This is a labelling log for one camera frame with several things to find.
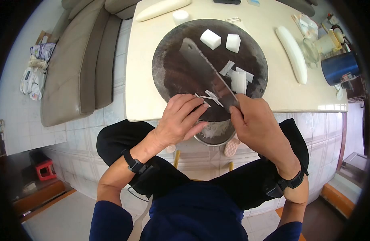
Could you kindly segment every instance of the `beige leather sofa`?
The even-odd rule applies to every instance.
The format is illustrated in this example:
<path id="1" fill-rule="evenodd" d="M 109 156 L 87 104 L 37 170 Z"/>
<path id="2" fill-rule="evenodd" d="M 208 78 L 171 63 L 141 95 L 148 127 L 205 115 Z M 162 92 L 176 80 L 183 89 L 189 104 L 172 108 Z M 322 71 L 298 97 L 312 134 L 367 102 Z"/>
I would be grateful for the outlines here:
<path id="1" fill-rule="evenodd" d="M 51 127 L 89 116 L 112 102 L 113 62 L 122 19 L 139 0 L 62 0 L 65 12 L 49 42 L 41 122 Z"/>

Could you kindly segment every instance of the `red stool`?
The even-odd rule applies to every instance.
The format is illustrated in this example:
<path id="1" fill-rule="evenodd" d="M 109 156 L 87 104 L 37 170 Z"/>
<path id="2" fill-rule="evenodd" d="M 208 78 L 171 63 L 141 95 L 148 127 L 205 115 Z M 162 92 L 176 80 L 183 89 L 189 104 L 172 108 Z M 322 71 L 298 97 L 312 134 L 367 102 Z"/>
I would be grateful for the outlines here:
<path id="1" fill-rule="evenodd" d="M 57 174 L 55 173 L 54 168 L 52 166 L 51 159 L 43 161 L 42 163 L 36 165 L 35 168 L 40 181 L 45 181 L 57 177 Z"/>

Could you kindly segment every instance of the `black pants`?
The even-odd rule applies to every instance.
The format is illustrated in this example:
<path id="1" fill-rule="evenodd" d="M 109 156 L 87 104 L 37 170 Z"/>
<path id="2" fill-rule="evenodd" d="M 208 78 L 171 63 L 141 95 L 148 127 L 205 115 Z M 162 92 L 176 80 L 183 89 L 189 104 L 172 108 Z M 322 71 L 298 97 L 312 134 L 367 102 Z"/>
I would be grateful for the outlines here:
<path id="1" fill-rule="evenodd" d="M 303 137 L 293 119 L 284 122 L 287 127 L 285 128 L 287 130 L 286 137 L 291 145 L 295 144 L 293 150 L 301 160 L 302 166 L 307 168 L 308 150 Z M 128 120 L 105 127 L 97 138 L 96 149 L 98 154 L 108 166 L 111 166 L 122 156 L 124 149 L 130 149 L 137 145 L 153 129 L 154 127 L 149 123 L 129 122 Z M 141 195 L 148 197 L 153 195 L 153 198 L 156 199 L 166 195 L 178 186 L 192 182 L 186 175 L 161 157 L 154 156 L 149 161 L 155 162 L 159 166 L 159 171 L 141 182 L 137 181 L 139 176 L 135 175 L 129 183 Z M 262 190 L 262 184 L 269 176 L 278 176 L 276 167 L 265 158 L 260 158 L 208 182 L 220 186 L 240 209 L 247 210 L 273 199 Z"/>

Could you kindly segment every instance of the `kitchen counter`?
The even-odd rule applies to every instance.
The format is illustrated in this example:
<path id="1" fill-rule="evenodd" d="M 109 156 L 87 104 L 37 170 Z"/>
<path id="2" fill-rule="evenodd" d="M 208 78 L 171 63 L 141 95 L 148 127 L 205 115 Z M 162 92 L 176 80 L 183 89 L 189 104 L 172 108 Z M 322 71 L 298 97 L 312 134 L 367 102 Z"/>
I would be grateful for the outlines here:
<path id="1" fill-rule="evenodd" d="M 139 2 L 135 14 L 156 2 L 158 0 Z M 307 84 L 299 84 L 295 78 L 275 28 L 284 26 L 297 41 L 302 41 L 303 36 L 291 17 L 299 12 L 274 0 L 262 0 L 260 4 L 256 7 L 245 0 L 240 5 L 193 0 L 182 10 L 187 11 L 192 20 L 225 20 L 232 17 L 242 20 L 244 30 L 256 40 L 266 57 L 269 72 L 263 98 L 273 112 L 346 112 L 346 93 L 341 100 L 336 98 L 335 89 L 327 84 L 320 65 L 317 69 L 307 68 Z M 166 107 L 154 85 L 151 65 L 159 42 L 176 26 L 172 13 L 132 23 L 125 79 L 126 116 L 129 121 L 160 119 Z"/>

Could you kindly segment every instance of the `person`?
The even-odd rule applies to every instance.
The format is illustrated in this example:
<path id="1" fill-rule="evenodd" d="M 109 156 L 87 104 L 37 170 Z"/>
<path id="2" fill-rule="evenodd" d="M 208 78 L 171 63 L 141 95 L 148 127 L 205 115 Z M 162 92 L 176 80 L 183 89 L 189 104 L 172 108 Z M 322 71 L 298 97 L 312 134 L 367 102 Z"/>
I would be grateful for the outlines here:
<path id="1" fill-rule="evenodd" d="M 98 154 L 110 167 L 98 184 L 90 240 L 128 240 L 133 221 L 120 200 L 127 184 L 153 199 L 151 219 L 140 240 L 248 240 L 241 225 L 243 211 L 273 199 L 262 189 L 265 176 L 274 173 L 291 180 L 305 170 L 296 156 L 298 151 L 291 147 L 293 138 L 286 137 L 291 136 L 290 132 L 286 134 L 280 128 L 268 103 L 243 94 L 236 96 L 240 109 L 231 106 L 230 113 L 237 137 L 270 161 L 259 159 L 210 181 L 192 181 L 156 156 L 164 148 L 192 138 L 207 125 L 195 124 L 208 108 L 203 99 L 177 94 L 168 101 L 157 128 L 124 120 L 99 133 Z M 139 180 L 139 174 L 129 170 L 124 150 L 141 163 L 155 163 L 159 171 Z M 287 187 L 283 194 L 286 202 L 280 223 L 266 240 L 299 239 L 308 200 L 306 174 L 299 186 Z"/>

